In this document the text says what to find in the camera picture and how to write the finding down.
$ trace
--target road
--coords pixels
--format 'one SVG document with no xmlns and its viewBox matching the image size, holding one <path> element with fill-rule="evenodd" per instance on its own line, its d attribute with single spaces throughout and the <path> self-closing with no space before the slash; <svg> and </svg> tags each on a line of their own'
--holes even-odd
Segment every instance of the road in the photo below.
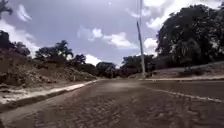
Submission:
<svg viewBox="0 0 224 128">
<path fill-rule="evenodd" d="M 7 128 L 223 128 L 224 82 L 105 80 L 0 117 Z"/>
</svg>

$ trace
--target curb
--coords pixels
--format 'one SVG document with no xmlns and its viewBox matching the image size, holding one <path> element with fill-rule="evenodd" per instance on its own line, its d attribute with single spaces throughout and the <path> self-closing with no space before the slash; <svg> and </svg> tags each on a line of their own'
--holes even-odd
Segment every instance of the curb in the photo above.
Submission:
<svg viewBox="0 0 224 128">
<path fill-rule="evenodd" d="M 223 81 L 224 78 L 208 78 L 208 79 L 139 79 L 141 81 L 152 81 L 152 82 L 196 82 L 196 81 Z"/>
<path fill-rule="evenodd" d="M 49 98 L 52 98 L 52 97 L 55 97 L 55 96 L 62 95 L 62 94 L 67 93 L 67 92 L 74 91 L 76 89 L 82 88 L 86 85 L 89 85 L 89 84 L 92 84 L 92 83 L 95 83 L 95 82 L 98 82 L 98 81 L 100 81 L 100 80 L 86 82 L 86 83 L 83 83 L 83 86 L 77 87 L 77 88 L 74 88 L 74 89 L 59 90 L 59 91 L 52 92 L 52 93 L 49 93 L 49 94 L 46 94 L 46 95 L 37 95 L 37 96 L 33 96 L 33 97 L 19 99 L 19 100 L 16 100 L 16 101 L 11 101 L 11 102 L 6 103 L 6 104 L 0 104 L 0 114 L 3 113 L 3 112 L 6 112 L 6 111 L 16 109 L 18 107 L 23 107 L 23 106 L 30 105 L 30 104 L 33 104 L 33 103 L 37 103 L 39 101 L 43 101 L 43 100 L 46 100 L 46 99 L 49 99 Z"/>
</svg>

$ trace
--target utility pole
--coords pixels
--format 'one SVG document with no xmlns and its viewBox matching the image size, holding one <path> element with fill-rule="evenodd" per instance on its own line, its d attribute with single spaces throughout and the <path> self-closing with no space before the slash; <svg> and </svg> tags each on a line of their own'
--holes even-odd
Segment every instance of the utility pole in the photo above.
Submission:
<svg viewBox="0 0 224 128">
<path fill-rule="evenodd" d="M 144 57 L 144 51 L 143 51 L 143 45 L 142 45 L 142 36 L 141 36 L 141 30 L 139 22 L 137 21 L 137 28 L 138 28 L 138 39 L 140 42 L 140 48 L 141 48 L 141 60 L 142 60 L 142 78 L 145 78 L 145 57 Z"/>
</svg>

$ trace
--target hillside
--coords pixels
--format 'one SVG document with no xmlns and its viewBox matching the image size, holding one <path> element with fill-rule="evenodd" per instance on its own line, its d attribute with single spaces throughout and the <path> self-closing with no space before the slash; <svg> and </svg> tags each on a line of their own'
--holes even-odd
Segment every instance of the hillside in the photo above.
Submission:
<svg viewBox="0 0 224 128">
<path fill-rule="evenodd" d="M 4 49 L 0 49 L 0 65 L 0 84 L 9 87 L 36 87 L 96 79 L 72 67 L 41 62 Z"/>
</svg>

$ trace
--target foliage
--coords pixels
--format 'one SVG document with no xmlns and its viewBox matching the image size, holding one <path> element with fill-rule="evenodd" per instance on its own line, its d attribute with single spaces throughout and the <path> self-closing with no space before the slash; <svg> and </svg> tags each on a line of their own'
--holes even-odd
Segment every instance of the foliage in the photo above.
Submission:
<svg viewBox="0 0 224 128">
<path fill-rule="evenodd" d="M 9 34 L 4 31 L 0 31 L 0 48 L 2 49 L 13 49 L 14 44 L 9 40 Z"/>
<path fill-rule="evenodd" d="M 7 3 L 8 3 L 8 1 L 5 1 L 5 0 L 1 0 L 1 2 L 0 2 L 0 19 L 1 19 L 1 14 L 3 12 L 8 12 L 9 15 L 12 15 L 12 13 L 13 13 L 12 8 L 8 7 Z"/>
<path fill-rule="evenodd" d="M 159 56 L 172 55 L 178 66 L 222 60 L 223 5 L 218 10 L 194 5 L 170 15 L 157 35 Z"/>
<path fill-rule="evenodd" d="M 68 48 L 68 43 L 65 40 L 53 47 L 43 47 L 36 51 L 36 59 L 58 64 L 66 63 L 69 55 L 73 57 L 72 49 Z"/>
<path fill-rule="evenodd" d="M 96 65 L 97 75 L 101 77 L 114 77 L 116 65 L 111 62 L 99 62 Z"/>
<path fill-rule="evenodd" d="M 149 64 L 153 60 L 153 55 L 144 55 L 146 71 L 150 70 Z M 122 66 L 120 67 L 121 76 L 130 76 L 132 74 L 140 73 L 141 56 L 128 56 L 123 58 Z"/>
<path fill-rule="evenodd" d="M 86 57 L 83 54 L 76 55 L 73 59 L 69 60 L 69 65 L 73 67 L 78 67 L 86 62 Z"/>
<path fill-rule="evenodd" d="M 78 66 L 78 69 L 80 71 L 87 72 L 87 73 L 92 74 L 94 76 L 97 75 L 96 67 L 92 64 L 81 64 L 81 65 Z"/>
<path fill-rule="evenodd" d="M 15 42 L 14 49 L 15 49 L 15 52 L 25 57 L 30 55 L 30 50 L 22 42 Z"/>
</svg>

